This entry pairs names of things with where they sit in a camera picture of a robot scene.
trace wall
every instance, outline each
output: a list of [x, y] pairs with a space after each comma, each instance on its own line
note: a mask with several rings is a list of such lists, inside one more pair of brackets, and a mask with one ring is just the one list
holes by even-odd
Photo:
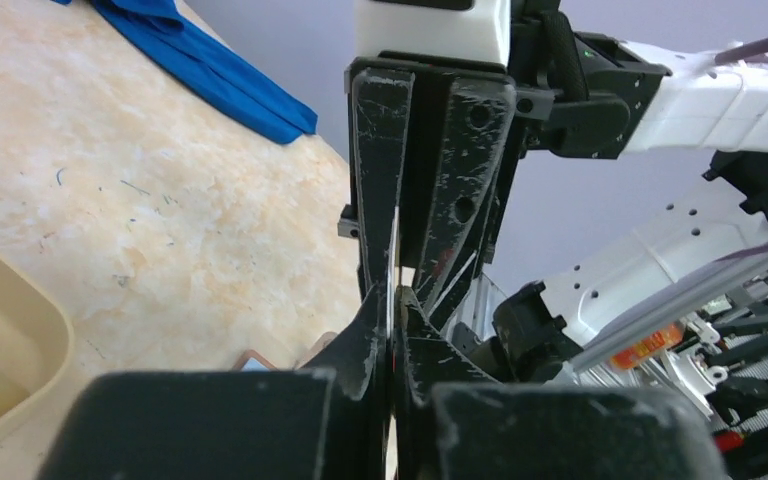
[[[353, 58], [353, 0], [188, 3], [241, 56], [314, 108], [322, 136], [346, 157], [343, 69]], [[757, 0], [561, 5], [576, 30], [673, 50], [716, 49], [768, 36], [768, 3]], [[517, 172], [489, 276], [512, 293], [526, 281], [569, 268], [680, 195], [709, 158], [710, 152], [668, 150], [618, 161], [529, 154]]]

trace blue fabric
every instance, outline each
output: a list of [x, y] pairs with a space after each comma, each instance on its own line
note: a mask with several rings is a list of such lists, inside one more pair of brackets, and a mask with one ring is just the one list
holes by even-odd
[[316, 132], [313, 110], [181, 16], [175, 0], [91, 2], [135, 47], [225, 115], [282, 145]]

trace orange bottle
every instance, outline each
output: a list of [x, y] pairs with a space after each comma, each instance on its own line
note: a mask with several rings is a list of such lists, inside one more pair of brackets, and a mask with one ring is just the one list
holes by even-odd
[[684, 325], [673, 323], [614, 355], [611, 364], [620, 370], [632, 369], [652, 355], [678, 345], [683, 337]]

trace beige bowl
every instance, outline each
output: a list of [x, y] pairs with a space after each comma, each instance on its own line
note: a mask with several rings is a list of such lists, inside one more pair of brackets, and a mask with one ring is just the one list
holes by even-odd
[[0, 442], [45, 401], [73, 349], [66, 316], [0, 259]]

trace screw hole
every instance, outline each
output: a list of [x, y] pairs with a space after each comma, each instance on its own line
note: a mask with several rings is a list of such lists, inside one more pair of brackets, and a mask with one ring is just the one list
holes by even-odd
[[517, 110], [520, 113], [528, 113], [534, 109], [534, 102], [528, 98], [523, 98], [517, 102]]
[[484, 105], [473, 105], [469, 109], [469, 123], [475, 128], [483, 128], [490, 122], [490, 109]]
[[461, 197], [455, 202], [455, 220], [460, 223], [466, 223], [475, 213], [475, 204], [472, 200]]

